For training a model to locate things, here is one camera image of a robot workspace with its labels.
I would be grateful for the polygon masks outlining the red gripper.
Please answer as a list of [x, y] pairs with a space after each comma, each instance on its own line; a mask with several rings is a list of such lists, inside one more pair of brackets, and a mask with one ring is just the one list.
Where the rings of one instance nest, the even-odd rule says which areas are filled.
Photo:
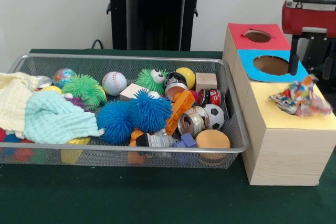
[[[303, 33], [325, 34], [335, 37], [335, 4], [285, 1], [282, 7], [282, 30], [292, 34], [288, 72], [295, 76], [298, 71], [298, 42]], [[335, 39], [330, 40], [324, 61], [322, 77], [329, 80], [335, 62]]]

